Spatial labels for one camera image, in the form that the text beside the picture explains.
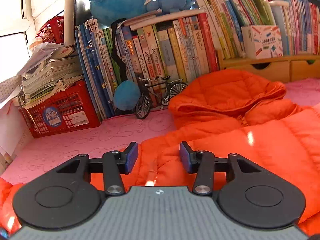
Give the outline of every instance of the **gray gripper base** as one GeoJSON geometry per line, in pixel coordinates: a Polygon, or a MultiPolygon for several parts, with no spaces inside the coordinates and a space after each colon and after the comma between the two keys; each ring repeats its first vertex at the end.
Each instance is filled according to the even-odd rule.
{"type": "Polygon", "coordinates": [[[263,231],[241,227],[209,197],[187,187],[132,187],[106,200],[87,222],[67,230],[23,227],[12,240],[306,240],[298,228],[263,231]]]}

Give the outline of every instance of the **black strap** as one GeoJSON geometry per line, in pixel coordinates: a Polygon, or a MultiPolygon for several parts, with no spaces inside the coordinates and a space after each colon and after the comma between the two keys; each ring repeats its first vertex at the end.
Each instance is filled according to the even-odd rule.
{"type": "Polygon", "coordinates": [[[120,68],[120,78],[121,81],[125,81],[128,80],[127,74],[125,72],[126,69],[126,65],[125,63],[122,61],[121,58],[119,58],[118,53],[117,53],[117,49],[115,46],[115,39],[116,39],[116,30],[117,30],[117,24],[120,22],[125,21],[125,18],[123,19],[119,19],[116,20],[115,22],[113,22],[111,24],[111,31],[112,31],[112,52],[111,52],[111,57],[113,58],[113,60],[118,64],[119,68],[120,68]]]}

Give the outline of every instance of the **bicycle wheel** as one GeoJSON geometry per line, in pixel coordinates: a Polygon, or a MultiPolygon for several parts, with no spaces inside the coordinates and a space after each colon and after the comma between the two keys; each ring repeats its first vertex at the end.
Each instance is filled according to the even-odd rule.
{"type": "Polygon", "coordinates": [[[188,85],[183,82],[177,82],[174,84],[169,91],[170,98],[173,98],[174,96],[180,94],[188,85]]]}
{"type": "Polygon", "coordinates": [[[136,104],[136,117],[138,119],[145,119],[150,113],[151,107],[152,103],[150,97],[142,95],[136,104]]]}

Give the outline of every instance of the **blue ball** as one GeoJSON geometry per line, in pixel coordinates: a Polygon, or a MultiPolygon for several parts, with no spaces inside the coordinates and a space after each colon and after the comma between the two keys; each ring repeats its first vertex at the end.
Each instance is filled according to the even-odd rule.
{"type": "Polygon", "coordinates": [[[113,103],[115,107],[122,110],[133,109],[140,98],[140,90],[137,84],[126,80],[122,82],[115,91],[113,103]]]}

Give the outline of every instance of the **red crate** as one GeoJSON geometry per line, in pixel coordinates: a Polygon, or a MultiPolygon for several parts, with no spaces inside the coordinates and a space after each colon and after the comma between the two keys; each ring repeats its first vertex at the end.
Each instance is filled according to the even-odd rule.
{"type": "Polygon", "coordinates": [[[84,81],[78,81],[66,91],[23,111],[35,138],[100,125],[84,81]]]}
{"type": "Polygon", "coordinates": [[[64,16],[53,17],[41,27],[36,37],[40,37],[43,42],[63,44],[63,19],[64,16]]]}

